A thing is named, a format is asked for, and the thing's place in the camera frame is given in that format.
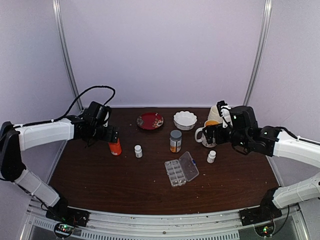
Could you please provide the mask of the small white pill bottle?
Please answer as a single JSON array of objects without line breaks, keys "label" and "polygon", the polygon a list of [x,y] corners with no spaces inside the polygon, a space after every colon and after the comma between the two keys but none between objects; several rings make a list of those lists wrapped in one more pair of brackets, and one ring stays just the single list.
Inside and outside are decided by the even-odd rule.
[{"label": "small white pill bottle", "polygon": [[143,156],[142,147],[140,145],[135,145],[134,146],[134,152],[135,152],[135,157],[136,158],[141,158]]}]

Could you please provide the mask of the clear plastic pill organizer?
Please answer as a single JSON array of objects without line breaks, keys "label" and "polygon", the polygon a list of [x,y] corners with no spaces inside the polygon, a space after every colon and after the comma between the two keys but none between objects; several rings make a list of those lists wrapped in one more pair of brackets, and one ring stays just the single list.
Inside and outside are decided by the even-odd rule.
[{"label": "clear plastic pill organizer", "polygon": [[183,186],[200,174],[189,151],[183,153],[179,159],[166,161],[164,167],[172,187]]}]

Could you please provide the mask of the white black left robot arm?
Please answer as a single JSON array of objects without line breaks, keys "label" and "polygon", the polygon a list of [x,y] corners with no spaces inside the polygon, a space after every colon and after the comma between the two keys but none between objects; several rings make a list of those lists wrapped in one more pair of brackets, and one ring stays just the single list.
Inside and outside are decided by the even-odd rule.
[{"label": "white black left robot arm", "polygon": [[36,197],[61,222],[72,218],[67,200],[54,188],[42,181],[22,161],[21,153],[28,149],[60,141],[82,139],[115,144],[119,129],[109,125],[112,109],[105,102],[90,103],[80,115],[67,110],[50,120],[24,124],[6,121],[0,129],[0,179],[11,182]]}]

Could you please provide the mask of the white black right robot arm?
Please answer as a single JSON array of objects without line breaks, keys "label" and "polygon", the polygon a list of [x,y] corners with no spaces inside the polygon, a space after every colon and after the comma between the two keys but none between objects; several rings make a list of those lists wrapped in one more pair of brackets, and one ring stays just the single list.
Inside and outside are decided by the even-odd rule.
[{"label": "white black right robot arm", "polygon": [[[319,142],[297,136],[284,126],[259,127],[254,109],[250,106],[230,107],[224,101],[216,106],[222,122],[203,128],[202,133],[208,144],[230,143],[236,152],[243,155],[255,152],[292,159],[317,168],[320,166]],[[266,221],[276,209],[319,196],[320,175],[316,174],[295,184],[268,190],[256,210],[256,216]]]}]

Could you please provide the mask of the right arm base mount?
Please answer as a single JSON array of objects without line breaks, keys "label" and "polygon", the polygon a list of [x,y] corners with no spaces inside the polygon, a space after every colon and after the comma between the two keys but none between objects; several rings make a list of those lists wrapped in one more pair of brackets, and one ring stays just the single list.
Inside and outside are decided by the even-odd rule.
[{"label": "right arm base mount", "polygon": [[253,225],[255,233],[259,237],[271,237],[276,232],[275,219],[282,216],[278,208],[253,207],[239,211],[242,226]]}]

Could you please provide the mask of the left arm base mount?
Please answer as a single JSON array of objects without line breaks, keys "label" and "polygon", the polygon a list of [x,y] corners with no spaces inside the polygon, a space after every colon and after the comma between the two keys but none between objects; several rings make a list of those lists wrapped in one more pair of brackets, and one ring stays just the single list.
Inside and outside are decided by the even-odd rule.
[{"label": "left arm base mount", "polygon": [[65,239],[70,237],[79,227],[87,226],[90,213],[86,210],[68,207],[66,214],[62,215],[49,207],[45,216],[48,219],[57,221],[53,227],[53,232],[58,238]]}]

